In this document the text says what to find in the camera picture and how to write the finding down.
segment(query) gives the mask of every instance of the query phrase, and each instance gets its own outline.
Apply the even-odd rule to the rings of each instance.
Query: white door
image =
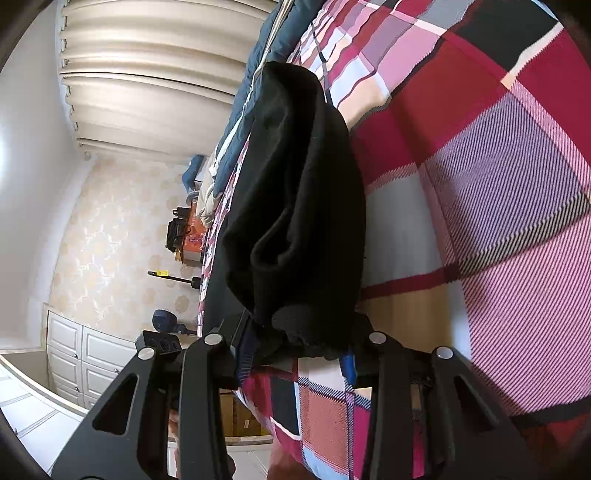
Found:
[[[76,391],[73,388],[67,387],[61,383],[55,382],[53,384],[54,393],[58,394],[61,398],[71,401],[72,403],[84,407],[84,395]]]
[[[72,390],[82,390],[82,362],[67,353],[48,347],[49,370],[56,384],[65,385]]]
[[[47,316],[47,345],[69,354],[82,356],[82,325],[49,312]]]
[[[83,362],[119,373],[135,354],[133,342],[84,327],[82,332]]]
[[[95,406],[96,399],[89,397],[88,395],[84,395],[84,408],[88,408],[88,410],[92,409]]]
[[[116,376],[114,372],[82,362],[82,390],[85,395],[99,398]]]

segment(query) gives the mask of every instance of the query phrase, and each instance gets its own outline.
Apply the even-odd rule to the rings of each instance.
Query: red plaid fabric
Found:
[[[455,346],[551,460],[591,407],[591,70],[574,42],[537,0],[328,0],[289,61],[350,128],[359,310],[406,347]],[[256,373],[241,396],[318,477],[360,477],[370,395],[337,362]]]

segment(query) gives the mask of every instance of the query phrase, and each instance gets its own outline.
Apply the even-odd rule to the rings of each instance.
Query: black plastic bracket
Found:
[[[216,343],[209,344],[212,338]],[[218,333],[201,338],[185,354],[178,431],[181,478],[232,479],[219,402],[220,388],[239,387],[232,363],[230,349]]]
[[[175,385],[167,384],[163,372],[174,371],[178,355],[140,350],[82,420],[57,458],[52,478],[171,479],[168,410]]]
[[[374,332],[366,349],[356,352],[356,363],[356,386],[373,388],[363,480],[412,479],[412,384],[420,394],[421,478],[539,478],[524,439],[457,350],[439,347],[428,355]]]

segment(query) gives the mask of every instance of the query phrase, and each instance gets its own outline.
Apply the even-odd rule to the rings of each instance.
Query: wallpaper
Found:
[[[145,160],[96,162],[64,233],[52,307],[74,322],[127,340],[153,329],[155,309],[195,326],[199,291],[147,274],[201,275],[175,261],[165,247],[172,210],[185,205],[185,169]]]

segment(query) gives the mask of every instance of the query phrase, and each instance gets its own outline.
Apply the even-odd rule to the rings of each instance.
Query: white curtain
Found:
[[[71,0],[60,76],[85,151],[209,154],[273,0]]]

